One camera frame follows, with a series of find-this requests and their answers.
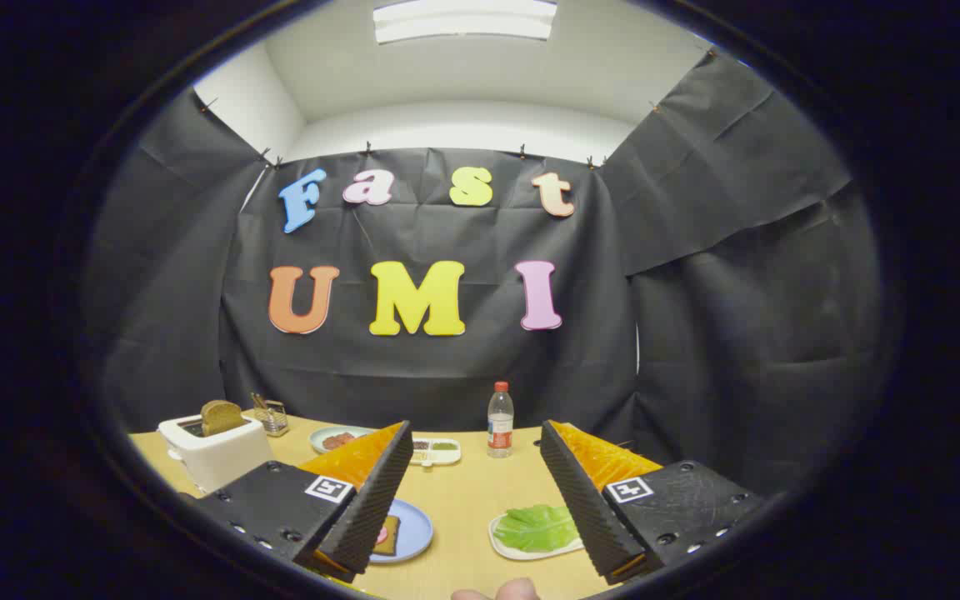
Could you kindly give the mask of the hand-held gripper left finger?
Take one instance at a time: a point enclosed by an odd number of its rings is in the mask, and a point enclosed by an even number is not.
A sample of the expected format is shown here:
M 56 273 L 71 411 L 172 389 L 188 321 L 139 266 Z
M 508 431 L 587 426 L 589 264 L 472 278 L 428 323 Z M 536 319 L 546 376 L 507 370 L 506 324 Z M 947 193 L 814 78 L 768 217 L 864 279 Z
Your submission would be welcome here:
M 396 422 L 301 466 L 260 463 L 193 506 L 264 554 L 351 583 L 365 573 L 413 453 L 411 422 Z

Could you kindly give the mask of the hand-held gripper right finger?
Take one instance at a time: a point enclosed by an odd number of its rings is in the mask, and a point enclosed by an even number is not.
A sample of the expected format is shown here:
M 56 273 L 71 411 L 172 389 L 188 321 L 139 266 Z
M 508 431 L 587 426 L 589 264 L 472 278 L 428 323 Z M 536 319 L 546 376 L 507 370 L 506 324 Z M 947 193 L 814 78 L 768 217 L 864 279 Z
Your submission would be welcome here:
M 540 452 L 609 584 L 687 561 L 763 505 L 698 461 L 660 466 L 567 422 L 543 423 Z

